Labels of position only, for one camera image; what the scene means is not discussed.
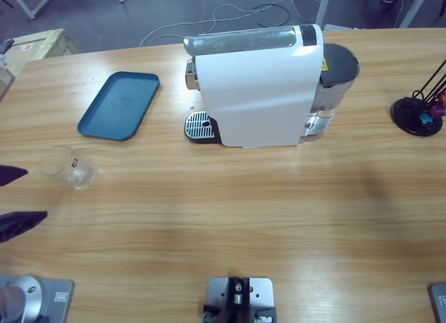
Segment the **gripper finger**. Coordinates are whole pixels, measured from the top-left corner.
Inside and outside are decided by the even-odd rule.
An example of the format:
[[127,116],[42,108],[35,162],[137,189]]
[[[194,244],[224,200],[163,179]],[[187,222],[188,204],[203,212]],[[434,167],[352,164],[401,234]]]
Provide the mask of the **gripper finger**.
[[47,217],[47,211],[13,211],[0,217],[1,242],[11,240],[39,225]]
[[28,174],[26,169],[11,165],[0,165],[0,186],[4,187]]

